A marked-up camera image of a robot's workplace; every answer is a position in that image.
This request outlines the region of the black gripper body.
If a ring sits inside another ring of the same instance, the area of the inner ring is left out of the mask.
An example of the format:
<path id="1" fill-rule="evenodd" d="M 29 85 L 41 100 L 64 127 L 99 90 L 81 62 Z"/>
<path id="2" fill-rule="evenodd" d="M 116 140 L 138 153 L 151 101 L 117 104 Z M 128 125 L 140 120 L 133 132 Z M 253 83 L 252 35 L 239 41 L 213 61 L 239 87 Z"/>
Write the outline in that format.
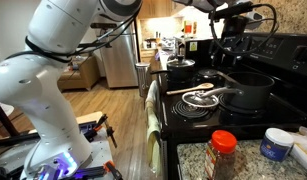
<path id="1" fill-rule="evenodd" d="M 224 29 L 221 41 L 229 50 L 247 50 L 249 38 L 244 36 L 244 30 L 249 20 L 246 17 L 236 15 L 224 21 Z"/>

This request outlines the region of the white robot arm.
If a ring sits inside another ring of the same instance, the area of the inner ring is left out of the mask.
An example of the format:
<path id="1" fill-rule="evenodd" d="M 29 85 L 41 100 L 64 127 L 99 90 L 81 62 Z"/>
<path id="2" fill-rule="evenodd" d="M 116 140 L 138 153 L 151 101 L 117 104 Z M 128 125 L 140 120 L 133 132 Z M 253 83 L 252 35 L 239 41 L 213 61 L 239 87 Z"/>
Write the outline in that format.
<path id="1" fill-rule="evenodd" d="M 0 102 L 21 109 L 40 136 L 26 156 L 22 178 L 67 178 L 89 159 L 92 146 L 57 81 L 96 16 L 124 21 L 141 5 L 142 0 L 41 0 L 25 50 L 0 62 Z"/>

